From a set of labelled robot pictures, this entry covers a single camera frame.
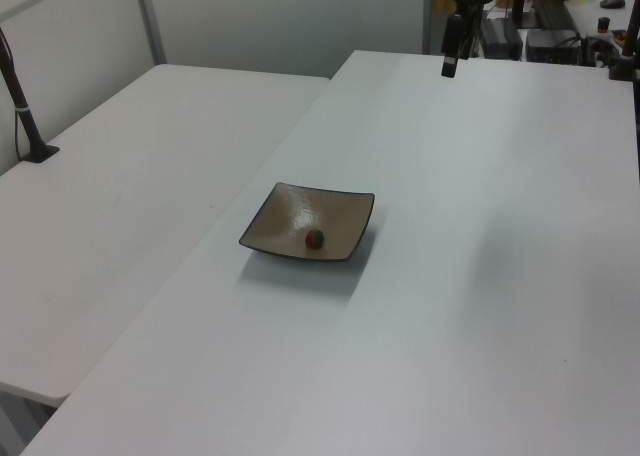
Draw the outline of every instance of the black box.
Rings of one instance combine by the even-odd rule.
[[[551,64],[578,64],[580,41],[568,29],[530,29],[527,33],[527,61]]]
[[[480,26],[480,45],[487,59],[522,57],[522,38],[511,19],[485,19]]]

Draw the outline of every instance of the tabletop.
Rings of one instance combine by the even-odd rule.
[[[158,66],[0,178],[0,390],[59,405],[322,78]]]
[[[631,85],[441,65],[354,53],[24,455],[634,454]],[[277,181],[375,193],[348,262],[238,244]]]

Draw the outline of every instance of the computer mouse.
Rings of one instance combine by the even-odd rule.
[[[624,0],[604,0],[600,1],[600,7],[604,9],[624,8]]]

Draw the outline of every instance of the white surface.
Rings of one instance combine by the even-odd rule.
[[[575,0],[566,1],[565,5],[571,17],[578,27],[580,35],[584,36],[589,30],[598,27],[598,18],[606,16],[611,19],[609,29],[624,29],[629,26],[629,18],[631,17],[631,9],[634,0],[625,0],[626,6],[622,9],[602,9],[600,7],[602,0]]]
[[[636,454],[631,86],[441,67],[355,53],[24,455]],[[375,192],[355,259],[239,246],[276,181]]]
[[[153,66],[138,0],[44,0],[2,29],[45,141]],[[13,102],[0,78],[0,174],[17,163],[13,131]]]
[[[0,390],[59,404],[326,86],[158,66],[0,178]]]
[[[422,50],[424,0],[151,2],[172,64],[332,77],[355,49]]]

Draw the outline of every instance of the equipment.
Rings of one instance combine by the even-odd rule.
[[[640,0],[633,1],[633,9],[629,18],[629,27],[624,40],[624,47],[620,60],[609,70],[609,79],[617,81],[633,81],[637,82],[637,69],[640,67],[638,58],[638,31],[640,30]],[[640,92],[639,85],[635,85],[635,90]],[[636,98],[636,114],[640,110],[640,101]]]
[[[22,126],[24,126],[24,130],[27,133],[27,137],[29,138],[29,143],[31,145],[31,151],[22,159],[32,163],[42,163],[57,153],[59,149],[55,146],[47,146],[40,137],[38,127],[36,126],[31,114],[31,109],[29,108],[27,99],[24,97],[24,93],[22,92],[18,76],[16,76],[11,49],[9,48],[9,43],[4,37],[2,29],[0,29],[0,70],[2,71],[2,76],[4,76],[4,80],[9,88],[9,93],[11,93],[16,113],[20,116]]]
[[[456,3],[456,11],[447,19],[441,49],[442,53],[444,53],[442,75],[449,78],[455,76],[460,58],[469,59],[473,43],[479,37],[483,7],[493,0],[453,1]],[[522,27],[524,0],[513,1],[511,19],[516,27]]]
[[[561,0],[533,0],[533,9],[542,29],[568,29],[578,33],[569,10]]]
[[[527,35],[527,61],[534,63],[577,64],[580,39],[573,31],[530,29]]]
[[[522,55],[522,39],[511,19],[485,19],[481,24],[480,45],[487,59],[513,59]]]

